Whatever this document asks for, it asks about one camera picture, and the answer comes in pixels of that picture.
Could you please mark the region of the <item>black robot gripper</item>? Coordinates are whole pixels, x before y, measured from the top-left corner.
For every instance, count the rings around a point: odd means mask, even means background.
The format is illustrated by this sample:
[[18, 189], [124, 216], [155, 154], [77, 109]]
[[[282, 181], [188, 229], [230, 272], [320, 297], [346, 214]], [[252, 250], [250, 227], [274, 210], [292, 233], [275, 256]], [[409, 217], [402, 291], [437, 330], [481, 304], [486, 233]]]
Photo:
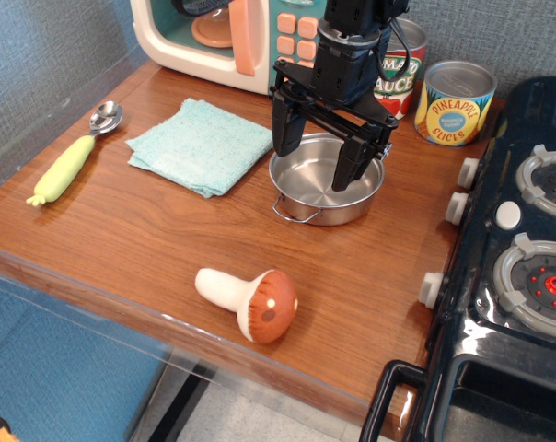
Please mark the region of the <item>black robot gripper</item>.
[[272, 143], [278, 157], [298, 149], [305, 126], [313, 122], [343, 140], [332, 189], [345, 191], [369, 162], [390, 149], [397, 118], [374, 96], [384, 73], [383, 58], [395, 23], [372, 22], [350, 33], [328, 20], [319, 22], [319, 46], [312, 67], [284, 60], [274, 63]]

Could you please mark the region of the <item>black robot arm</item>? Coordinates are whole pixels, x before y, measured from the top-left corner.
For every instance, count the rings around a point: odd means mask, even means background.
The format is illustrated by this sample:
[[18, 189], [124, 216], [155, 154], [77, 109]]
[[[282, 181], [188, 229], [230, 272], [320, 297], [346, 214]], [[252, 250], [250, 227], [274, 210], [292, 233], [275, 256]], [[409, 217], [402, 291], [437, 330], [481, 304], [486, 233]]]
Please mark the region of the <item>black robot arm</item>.
[[295, 152], [313, 122], [342, 140], [331, 184], [341, 192], [373, 159], [388, 155], [399, 121], [377, 100], [375, 86], [388, 77], [383, 63], [390, 36], [405, 39], [397, 18], [408, 9], [405, 1], [329, 1], [313, 67], [275, 62], [272, 144], [278, 157]]

